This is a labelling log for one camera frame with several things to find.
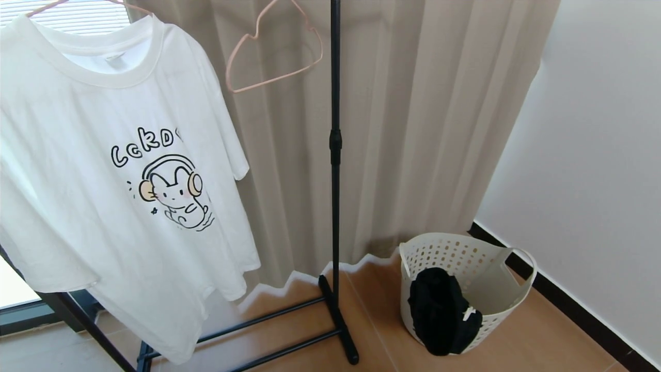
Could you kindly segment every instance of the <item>white wall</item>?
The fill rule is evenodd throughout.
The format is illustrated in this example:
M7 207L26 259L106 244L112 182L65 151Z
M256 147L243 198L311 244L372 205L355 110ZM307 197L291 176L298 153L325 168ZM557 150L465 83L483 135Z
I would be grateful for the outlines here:
M561 3L476 221L661 365L661 1Z

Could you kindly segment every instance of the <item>cartoon cat with headphones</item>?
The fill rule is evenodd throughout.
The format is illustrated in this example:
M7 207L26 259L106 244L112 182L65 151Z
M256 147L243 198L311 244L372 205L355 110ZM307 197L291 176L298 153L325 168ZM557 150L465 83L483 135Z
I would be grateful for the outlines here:
M185 156L161 156L145 167L142 180L139 186L142 199L166 206L165 216L173 222L185 228L201 227L198 231L213 222L207 218L209 207L197 199L202 194L202 178Z

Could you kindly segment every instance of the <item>window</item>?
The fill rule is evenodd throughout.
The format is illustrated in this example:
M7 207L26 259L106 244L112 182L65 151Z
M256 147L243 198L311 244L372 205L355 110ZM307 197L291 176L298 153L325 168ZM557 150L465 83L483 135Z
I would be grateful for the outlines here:
M0 29L18 15L53 1L0 1ZM32 20L58 31L79 35L107 34L130 23L124 6L104 0L69 0L34 15ZM82 325L64 310L52 294L35 293L30 289L11 266L2 249L0 253L3 256L3 260L0 260L0 335L60 321L66 322L76 332L83 330ZM71 296L91 318L96 316L100 306L87 291L76 291Z

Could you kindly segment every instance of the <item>clothes hanger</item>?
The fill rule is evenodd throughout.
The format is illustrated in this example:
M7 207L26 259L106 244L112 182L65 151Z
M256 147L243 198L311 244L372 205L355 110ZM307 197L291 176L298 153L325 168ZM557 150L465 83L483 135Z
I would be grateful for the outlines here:
M37 8L37 9L31 11L31 12L25 14L25 16L28 17L28 18L30 18L30 17L32 17L32 16L35 15L35 14L39 14L39 13L41 13L42 11L47 11L48 9L51 9L51 8L57 7L58 5L60 5L60 4L64 4L64 3L68 2L68 1L69 1L69 0L57 0L57 1L53 2L53 3L50 3L50 4L47 4L47 5L44 5L43 7L40 7L40 8ZM135 9L135 10L137 10L137 11L141 11L142 13L145 13L145 14L148 14L148 15L153 15L153 14L154 14L154 13L148 11L147 9L143 9L143 8L138 7L138 6L136 6L136 5L127 4L127 3L124 3L124 2L119 1L119 0L106 0L106 1L109 1L109 2L111 2L111 3L115 3L115 4L119 4L119 5L123 5L123 6L127 7L127 8Z
M317 35L317 39L319 39L319 49L321 50L321 53L319 54L319 59L317 59L316 61L312 62L312 64L310 64L309 66L306 66L306 67L304 67L304 68L301 68L300 70L297 70L297 71L294 71L294 72L290 72L290 73L287 73L287 74L282 75L282 76L274 77L273 79L269 79L269 80L266 80L266 81L262 81L261 83L253 84L253 85L250 85L250 86L248 86L248 87L244 87L244 88L240 88L240 89L236 89L236 90L234 90L234 88L232 88L232 82L231 82L231 80L230 80L230 72L231 72L231 70L232 70L232 62L234 62L234 57L237 55L237 52L239 51L239 49L241 48L241 45L243 45L243 42L244 42L246 39L250 38L250 39L252 39L252 40L257 40L257 38L259 38L259 22L262 20L262 16L265 15L265 14L269 11L269 9L271 9L271 8L272 8L272 7L278 2L278 0L272 0L272 1L271 1L271 2L270 2L270 3L264 8L264 10L262 10L262 12L259 13L259 15L257 16L257 23L256 23L256 25L255 25L255 32L254 32L254 35L251 35L251 34L245 34L245 35L243 35L243 37L241 38L241 40L239 40L239 43L234 47L234 50L232 50L232 54L229 55L229 60L227 61L227 67L225 68L225 84L227 85L227 89L228 89L230 92L232 92L232 93L240 93L240 92L244 92L244 91L247 91L247 90L249 90L249 89L252 89L252 88L257 88L257 87L261 87L262 85L266 85L266 84L269 84L269 83L273 83L274 81L278 81L278 80L285 79L286 77L289 77L289 76L294 76L294 75L296 75L297 73L301 73L301 72L303 72L303 71L305 71L305 70L308 70L308 69L311 68L312 66L318 64L319 61L321 61L321 58L323 58L323 56L324 56L324 44L323 44L323 42L321 41L321 36L319 36L319 33L317 32L317 29L310 25L310 20L307 18L307 15L305 14L305 12L304 12L303 9L301 8L301 6L298 5L298 3L296 3L296 0L290 0L290 1L291 1L292 4L296 7L296 9L298 9L298 11L301 12L301 14L303 15L303 18L305 19L305 27L306 27L306 29L307 29L308 31L313 31L313 32L315 33L315 35Z

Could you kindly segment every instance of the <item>white plastic basket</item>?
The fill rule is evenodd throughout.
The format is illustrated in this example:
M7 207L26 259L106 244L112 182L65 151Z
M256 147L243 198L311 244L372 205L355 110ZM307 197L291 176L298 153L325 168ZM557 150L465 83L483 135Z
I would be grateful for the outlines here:
M505 259L517 251L532 262L533 273L519 285L505 265ZM422 344L413 328L408 298L410 286L419 272L429 267L441 267L457 277L463 296L482 312L482 327L468 352L478 346L528 295L537 263L524 250L501 248L469 236L431 232L419 235L399 246L402 257L402 287L400 311L411 336Z

